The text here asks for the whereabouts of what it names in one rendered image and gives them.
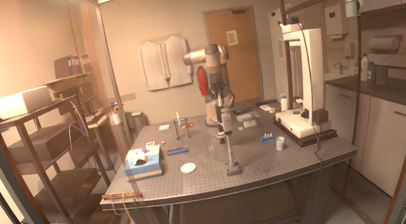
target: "sink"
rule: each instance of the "sink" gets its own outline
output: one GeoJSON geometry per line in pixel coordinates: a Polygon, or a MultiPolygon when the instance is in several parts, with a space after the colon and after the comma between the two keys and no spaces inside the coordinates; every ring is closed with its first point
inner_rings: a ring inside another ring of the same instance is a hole
{"type": "Polygon", "coordinates": [[[323,80],[324,81],[335,80],[335,79],[344,78],[344,77],[347,77],[347,76],[349,76],[349,75],[339,74],[339,73],[336,73],[336,72],[324,73],[323,74],[323,80]]]}

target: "blue tool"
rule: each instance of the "blue tool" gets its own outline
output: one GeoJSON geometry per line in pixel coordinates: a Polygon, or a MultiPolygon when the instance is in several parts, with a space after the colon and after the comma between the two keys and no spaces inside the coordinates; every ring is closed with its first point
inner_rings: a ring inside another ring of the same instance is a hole
{"type": "Polygon", "coordinates": [[[265,134],[264,136],[261,136],[261,142],[268,142],[268,141],[273,141],[273,135],[272,133],[265,134]]]}
{"type": "Polygon", "coordinates": [[[174,154],[186,153],[186,152],[188,152],[188,151],[189,151],[189,150],[188,150],[188,147],[185,146],[185,147],[178,148],[178,149],[168,150],[168,151],[167,151],[167,154],[168,154],[168,155],[174,155],[174,154]]]}

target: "fire extinguisher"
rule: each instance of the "fire extinguisher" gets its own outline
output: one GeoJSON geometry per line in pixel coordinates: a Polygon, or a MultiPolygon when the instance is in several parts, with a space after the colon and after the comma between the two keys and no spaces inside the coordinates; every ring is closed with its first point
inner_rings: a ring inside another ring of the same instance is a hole
{"type": "Polygon", "coordinates": [[[199,67],[196,72],[197,85],[199,86],[202,96],[207,95],[207,75],[203,67],[199,67]]]}

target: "paper notice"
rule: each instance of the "paper notice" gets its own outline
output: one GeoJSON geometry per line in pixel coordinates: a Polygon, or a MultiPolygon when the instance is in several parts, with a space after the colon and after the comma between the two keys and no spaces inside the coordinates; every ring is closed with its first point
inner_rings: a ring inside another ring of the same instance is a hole
{"type": "Polygon", "coordinates": [[[279,50],[279,58],[280,59],[286,58],[285,41],[283,39],[278,39],[278,50],[279,50]]]}
{"type": "Polygon", "coordinates": [[[228,45],[237,45],[238,44],[236,30],[227,31],[227,38],[228,38],[228,45]]]}

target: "perforated metal table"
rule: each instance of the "perforated metal table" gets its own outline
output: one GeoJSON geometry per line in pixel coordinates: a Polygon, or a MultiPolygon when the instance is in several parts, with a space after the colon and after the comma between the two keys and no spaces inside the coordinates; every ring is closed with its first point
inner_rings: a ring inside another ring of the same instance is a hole
{"type": "MultiPolygon", "coordinates": [[[[234,156],[243,169],[242,174],[234,176],[227,176],[225,170],[225,164],[229,160],[227,144],[219,144],[219,140],[215,138],[218,128],[207,127],[205,116],[188,118],[188,121],[195,122],[189,128],[191,138],[187,137],[185,129],[178,129],[180,139],[176,140],[172,121],[145,126],[132,149],[144,147],[147,142],[155,141],[155,144],[160,144],[164,141],[161,145],[163,175],[136,182],[143,193],[143,203],[140,205],[152,207],[209,199],[310,173],[317,173],[318,178],[320,161],[315,156],[317,144],[300,147],[274,125],[274,114],[259,107],[253,108],[261,115],[254,117],[258,124],[255,127],[239,130],[243,123],[233,116],[234,156]],[[159,126],[166,124],[170,125],[169,130],[159,131],[159,126]],[[275,141],[262,143],[260,137],[265,133],[272,133],[274,138],[285,137],[284,151],[276,150],[275,141]],[[167,156],[167,150],[183,146],[187,146],[189,152],[167,156]],[[195,163],[196,169],[183,174],[180,167],[189,162],[195,163]]],[[[322,166],[326,167],[322,170],[354,157],[357,153],[355,146],[339,137],[323,141],[320,145],[318,155],[323,160],[322,166]]],[[[127,182],[121,166],[106,194],[130,192],[134,192],[133,186],[127,182]]],[[[111,200],[102,200],[100,204],[104,210],[113,209],[111,200]]],[[[113,199],[113,204],[116,209],[124,208],[123,199],[113,199]]],[[[131,197],[125,199],[125,205],[128,209],[135,208],[131,197]]]]}

